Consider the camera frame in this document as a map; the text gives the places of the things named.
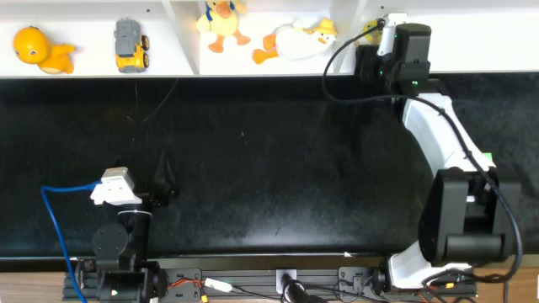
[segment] blue vest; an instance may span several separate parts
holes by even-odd
[[[236,9],[236,6],[234,5],[234,3],[232,3],[232,1],[230,2],[230,8],[232,10]],[[211,11],[210,6],[208,5],[208,3],[205,3],[205,16],[211,22],[211,21],[213,21],[213,18],[211,17],[210,11]]]

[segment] black table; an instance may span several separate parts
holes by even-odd
[[[539,249],[539,77],[441,77],[484,152],[519,174],[526,252]],[[98,180],[116,157],[139,189],[165,151],[180,195],[154,211],[150,258],[398,252],[417,237],[431,182],[414,138],[384,104],[324,101],[319,78],[0,82],[0,258],[59,258],[41,185]],[[332,89],[354,86],[334,79]],[[89,192],[49,194],[72,256],[116,220]]]

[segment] green object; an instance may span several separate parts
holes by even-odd
[[[483,155],[485,157],[487,157],[490,161],[494,162],[494,160],[492,159],[492,153],[490,152],[484,152]]]

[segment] duck beak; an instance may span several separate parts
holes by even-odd
[[[223,1],[217,4],[216,11],[219,16],[227,19],[232,14],[232,9],[230,8],[230,3],[228,1]]]

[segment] plush toy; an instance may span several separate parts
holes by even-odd
[[[311,58],[325,52],[335,42],[337,31],[334,22],[323,19],[315,29],[303,29],[301,22],[279,27],[275,34],[264,37],[266,50],[255,50],[253,60],[262,64],[270,58],[282,57],[287,60]]]
[[[73,72],[69,53],[75,51],[75,46],[54,45],[35,27],[21,29],[15,35],[13,48],[22,62],[37,64],[43,72],[50,74]]]
[[[245,3],[232,1],[206,1],[205,14],[196,22],[196,29],[201,33],[212,31],[217,34],[217,41],[208,47],[215,53],[222,53],[222,44],[225,38],[233,35],[238,45],[246,45],[251,41],[237,29],[239,26],[239,13],[246,13]]]

